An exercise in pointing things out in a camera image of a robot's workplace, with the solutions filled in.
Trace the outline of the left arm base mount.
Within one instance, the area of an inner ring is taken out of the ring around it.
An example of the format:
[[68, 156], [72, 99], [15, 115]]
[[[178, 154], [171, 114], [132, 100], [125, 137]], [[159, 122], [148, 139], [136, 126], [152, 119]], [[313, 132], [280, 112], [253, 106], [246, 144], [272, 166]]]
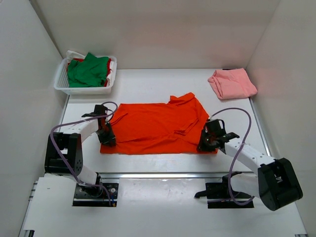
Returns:
[[109, 195], [102, 188], [81, 186], [76, 184], [73, 196], [75, 207], [117, 207], [119, 194], [119, 179], [100, 178], [101, 184], [107, 189]]

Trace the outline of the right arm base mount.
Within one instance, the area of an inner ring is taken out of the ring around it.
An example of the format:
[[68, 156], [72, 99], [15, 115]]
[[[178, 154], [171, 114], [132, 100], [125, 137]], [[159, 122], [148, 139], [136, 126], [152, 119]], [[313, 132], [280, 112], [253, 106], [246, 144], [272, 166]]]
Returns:
[[236, 204], [228, 191], [228, 178], [226, 173], [202, 173], [199, 178], [204, 179], [204, 189], [194, 195], [194, 199], [206, 201], [208, 209], [252, 209], [253, 201], [247, 202], [250, 195], [243, 192], [232, 191], [233, 197], [240, 203]]

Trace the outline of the orange t shirt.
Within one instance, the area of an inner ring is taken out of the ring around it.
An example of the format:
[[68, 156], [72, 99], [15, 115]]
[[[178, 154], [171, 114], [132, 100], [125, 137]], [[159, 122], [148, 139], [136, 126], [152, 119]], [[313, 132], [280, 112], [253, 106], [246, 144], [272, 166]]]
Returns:
[[168, 103], [120, 104], [110, 121], [116, 144], [102, 154], [197, 154], [208, 113], [193, 93]]

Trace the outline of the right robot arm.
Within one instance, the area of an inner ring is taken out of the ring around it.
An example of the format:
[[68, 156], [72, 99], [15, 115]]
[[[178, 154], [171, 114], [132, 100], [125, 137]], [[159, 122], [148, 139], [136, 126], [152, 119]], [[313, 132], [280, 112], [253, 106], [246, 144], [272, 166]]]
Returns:
[[259, 198], [265, 207], [276, 211], [303, 197], [303, 191], [288, 159], [265, 155], [245, 144], [237, 134], [226, 132], [225, 123], [221, 119], [207, 119], [197, 150], [220, 150], [248, 167], [252, 174], [234, 171], [231, 167], [220, 183], [197, 192], [195, 198], [207, 197], [211, 202], [233, 201], [237, 205], [247, 205], [246, 201], [237, 200], [241, 194], [245, 194], [251, 198]]

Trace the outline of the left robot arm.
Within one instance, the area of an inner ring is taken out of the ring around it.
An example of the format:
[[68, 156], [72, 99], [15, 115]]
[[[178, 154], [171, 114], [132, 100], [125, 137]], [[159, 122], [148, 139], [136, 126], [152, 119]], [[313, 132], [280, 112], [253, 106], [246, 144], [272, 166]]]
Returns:
[[94, 107], [94, 111], [83, 114], [82, 120], [58, 125], [52, 128], [47, 142], [44, 169], [55, 175], [73, 178], [87, 192], [97, 197], [103, 192], [100, 175], [83, 164], [83, 142], [96, 134], [101, 145], [114, 147], [114, 135], [110, 121], [115, 113], [105, 104]]

